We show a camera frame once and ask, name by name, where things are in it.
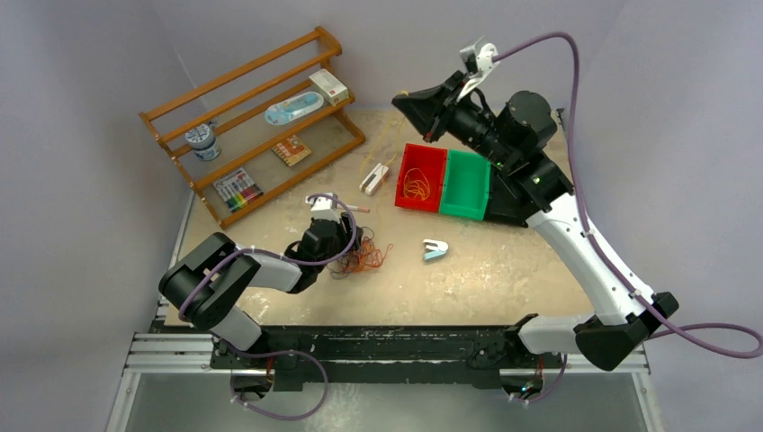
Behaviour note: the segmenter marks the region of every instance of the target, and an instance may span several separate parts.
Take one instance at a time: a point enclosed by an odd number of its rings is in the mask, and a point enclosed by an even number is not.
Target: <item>wooden table surface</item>
[[[397,128],[389,127],[363,173],[397,151],[388,182],[371,197],[358,191],[363,178],[360,165],[387,122],[401,116],[393,110],[348,114],[366,134],[365,144],[229,227],[226,234],[239,245],[283,252],[310,225],[305,196],[336,192],[345,203],[370,207],[371,213],[355,213],[358,224],[375,231],[378,248],[391,243],[393,249],[379,269],[342,280],[324,270],[315,284],[298,295],[248,288],[238,301],[242,310],[261,324],[292,325],[499,325],[533,312],[568,315],[593,310],[570,271],[534,231],[395,207],[395,182],[405,143],[422,143],[407,121],[397,146]],[[432,145],[470,151],[450,135]],[[560,131],[546,152],[569,177]],[[249,174],[256,182],[258,175],[264,175]],[[179,256],[219,230],[197,198]],[[423,239],[446,241],[447,256],[424,264]],[[166,324],[185,325],[172,307]]]

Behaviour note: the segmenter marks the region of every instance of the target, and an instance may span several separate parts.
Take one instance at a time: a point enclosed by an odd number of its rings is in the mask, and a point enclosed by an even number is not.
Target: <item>wooden shelf rack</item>
[[[286,72],[283,72],[281,75],[276,76],[264,82],[263,84],[256,86],[255,88],[252,88],[251,90],[245,92],[244,94],[241,94],[240,96],[233,98],[232,100],[218,106],[217,108],[214,108],[212,110],[209,110],[208,112],[205,112],[204,114],[194,118],[193,120],[188,121],[182,126],[179,126],[169,131],[168,133],[160,134],[157,131],[157,127],[153,121],[155,121],[159,117],[162,117],[176,110],[177,108],[180,108],[181,106],[188,104],[191,101],[194,101],[198,99],[199,97],[208,94],[212,90],[220,86],[224,86],[227,83],[233,81],[234,79],[242,77],[245,74],[257,68],[260,68],[261,66],[275,59],[278,59],[281,56],[291,51],[294,51],[297,48],[302,47],[303,45],[306,45],[313,41],[316,41],[319,44],[319,54],[317,56],[299,64],[298,66],[295,66],[287,70]],[[171,148],[169,146],[170,141],[175,140],[179,137],[183,137],[183,135],[185,135],[185,133],[188,130],[195,128],[201,124],[209,123],[212,120],[219,121],[221,118],[224,118],[224,117],[230,117],[229,115],[227,115],[227,113],[229,113],[232,109],[254,98],[257,95],[260,95],[263,92],[270,90],[271,88],[274,88],[278,86],[279,84],[282,84],[289,78],[295,77],[298,74],[307,71],[310,68],[316,68],[316,69],[324,68],[324,69],[327,69],[332,74],[336,75],[336,73],[334,72],[334,69],[331,67],[329,60],[330,58],[334,56],[340,55],[341,53],[342,53],[342,46],[339,44],[339,42],[324,28],[316,27],[314,31],[311,31],[310,33],[300,37],[299,39],[293,40],[287,43],[286,45],[283,45],[282,47],[265,54],[264,56],[260,58],[255,58],[254,60],[246,63],[245,65],[242,65],[240,67],[237,67],[231,70],[227,74],[218,76],[217,78],[213,79],[209,83],[200,85],[196,87],[194,90],[192,90],[191,92],[188,92],[187,94],[177,97],[173,101],[165,103],[157,108],[154,108],[153,110],[149,112],[139,113],[140,119],[145,123],[146,127],[148,128],[148,131],[151,132],[151,134],[154,136],[154,139],[156,140],[159,147],[161,147],[167,153],[167,155],[172,159],[177,169],[180,170],[180,173],[183,175],[185,181],[188,182],[188,185],[191,186],[191,189],[193,189],[193,191],[199,196],[202,203],[204,203],[207,210],[210,212],[214,220],[217,221],[218,225],[220,225],[222,229],[226,229],[227,227],[230,226],[230,224],[240,220],[241,218],[243,218],[250,212],[256,210],[261,205],[272,200],[273,198],[283,193],[290,187],[296,185],[300,181],[304,180],[308,176],[311,176],[316,171],[320,170],[322,167],[325,167],[333,160],[339,158],[340,156],[344,155],[346,152],[364,143],[365,135],[347,117],[345,113],[345,109],[344,109],[345,106],[355,101],[355,96],[353,95],[352,91],[350,91],[349,97],[336,105],[331,105],[329,103],[326,103],[322,108],[309,114],[307,117],[302,118],[298,121],[294,121],[293,123],[289,123],[288,127],[287,125],[275,126],[271,129],[271,131],[277,131],[277,133],[275,133],[272,137],[265,139],[264,141],[257,142],[257,139],[256,139],[257,137],[252,137],[251,141],[255,142],[256,144],[249,144],[248,145],[249,148],[243,149],[240,153],[237,153],[235,157],[231,157],[228,160],[223,159],[222,161],[217,161],[217,163],[215,164],[212,164],[211,162],[202,162],[202,164],[207,164],[211,168],[207,170],[208,171],[207,174],[199,176],[198,178],[193,178],[193,176],[189,174],[189,170],[186,169],[186,166],[184,166],[183,162],[181,161],[183,155],[186,155],[188,153],[191,153],[191,155],[193,154],[193,150],[191,149],[191,146],[185,143],[177,148]],[[309,88],[310,88],[310,80],[307,79],[293,86],[292,88],[289,88],[288,90],[285,90],[282,93],[268,99],[267,101],[264,101],[258,104],[252,109],[239,113],[238,115],[235,115],[224,122],[221,121],[220,124],[214,128],[215,135],[218,137],[218,140],[220,140],[221,135],[233,130],[237,126],[247,121],[253,121],[253,120],[255,121],[256,116],[262,114],[270,105],[277,104],[281,102],[282,100],[292,97]],[[313,146],[321,146],[322,143],[311,144],[309,142],[306,142],[309,145],[310,149],[313,150],[313,153],[316,153],[318,155],[322,154],[323,157],[318,158],[318,157],[311,157],[313,155],[308,156],[308,158],[306,158],[304,161],[301,162],[301,163],[304,163],[306,161],[310,161],[311,163],[307,165],[307,167],[305,167],[302,170],[291,170],[289,172],[288,178],[286,178],[284,181],[282,181],[281,183],[277,185],[271,185],[269,190],[267,190],[266,188],[267,186],[263,187],[263,190],[265,193],[262,196],[260,196],[253,202],[250,202],[249,204],[247,204],[246,206],[244,206],[238,211],[231,213],[225,208],[224,205],[222,206],[217,205],[217,203],[221,203],[221,199],[219,199],[218,196],[213,197],[213,195],[217,195],[217,194],[216,192],[213,192],[213,188],[210,188],[210,186],[212,186],[215,180],[230,173],[231,171],[239,167],[244,166],[246,163],[252,161],[254,158],[260,155],[263,155],[264,157],[265,156],[264,153],[268,149],[270,149],[273,145],[277,144],[278,142],[281,142],[282,140],[285,140],[287,137],[290,137],[293,134],[305,131],[311,126],[314,126],[318,124],[319,122],[325,120],[329,116],[333,116],[336,119],[336,121],[341,123],[341,125],[351,135],[351,139],[346,144],[337,145],[336,143],[332,143],[330,149],[327,149],[326,151],[316,151],[316,149],[313,148]],[[221,143],[221,146],[223,148],[223,152],[225,152],[226,148],[224,147],[222,143]],[[256,178],[256,173],[249,173],[249,174],[253,176],[253,178],[255,178],[255,181],[259,184],[259,181]]]

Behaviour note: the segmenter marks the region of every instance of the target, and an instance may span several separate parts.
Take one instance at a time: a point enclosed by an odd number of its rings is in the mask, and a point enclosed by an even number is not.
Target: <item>tangled wire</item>
[[[368,232],[371,232],[371,236],[364,235],[357,249],[351,250],[347,255],[333,263],[335,268],[330,269],[331,277],[344,279],[353,273],[367,272],[384,264],[384,258],[392,250],[393,245],[390,243],[387,245],[387,249],[382,252],[373,244],[373,237],[375,236],[373,230],[363,227],[363,233]]]
[[[403,196],[426,201],[429,199],[429,193],[429,179],[424,175],[424,171],[418,168],[411,168],[406,171],[403,177]]]

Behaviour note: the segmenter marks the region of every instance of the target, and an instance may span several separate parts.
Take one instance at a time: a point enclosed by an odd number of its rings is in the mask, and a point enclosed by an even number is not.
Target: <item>black base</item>
[[[333,383],[460,383],[478,389],[513,388],[500,369],[534,370],[539,356],[519,343],[515,326],[264,326],[249,350],[264,353],[294,349],[310,353]],[[218,344],[213,369],[265,368],[266,360],[237,358]],[[557,355],[543,355],[545,367],[559,367]],[[275,391],[300,391],[322,383],[318,368],[299,356],[275,359]]]

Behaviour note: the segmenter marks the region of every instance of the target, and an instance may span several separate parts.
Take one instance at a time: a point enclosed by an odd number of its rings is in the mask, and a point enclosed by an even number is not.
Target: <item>cardboard box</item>
[[[315,91],[320,93],[332,105],[339,104],[350,95],[347,87],[326,69],[321,69],[310,75],[310,81]]]

